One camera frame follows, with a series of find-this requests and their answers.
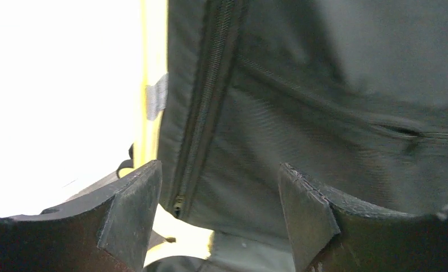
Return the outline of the yellow hard-shell suitcase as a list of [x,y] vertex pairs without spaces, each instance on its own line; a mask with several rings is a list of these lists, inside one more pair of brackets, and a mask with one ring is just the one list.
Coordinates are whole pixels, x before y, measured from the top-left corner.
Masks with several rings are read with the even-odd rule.
[[412,215],[448,205],[448,1],[169,1],[145,271],[296,271],[279,171]]

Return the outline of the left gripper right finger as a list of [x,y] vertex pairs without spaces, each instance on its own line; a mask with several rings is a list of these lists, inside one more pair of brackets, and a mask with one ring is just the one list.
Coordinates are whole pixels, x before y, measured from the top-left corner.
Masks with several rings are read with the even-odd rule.
[[448,271],[448,205],[426,215],[390,210],[289,164],[279,193],[296,271]]

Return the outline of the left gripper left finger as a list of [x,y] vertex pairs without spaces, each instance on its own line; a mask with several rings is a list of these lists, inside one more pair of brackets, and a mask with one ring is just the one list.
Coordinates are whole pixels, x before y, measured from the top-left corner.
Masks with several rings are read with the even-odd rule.
[[153,160],[39,215],[0,218],[0,271],[142,271],[161,182]]

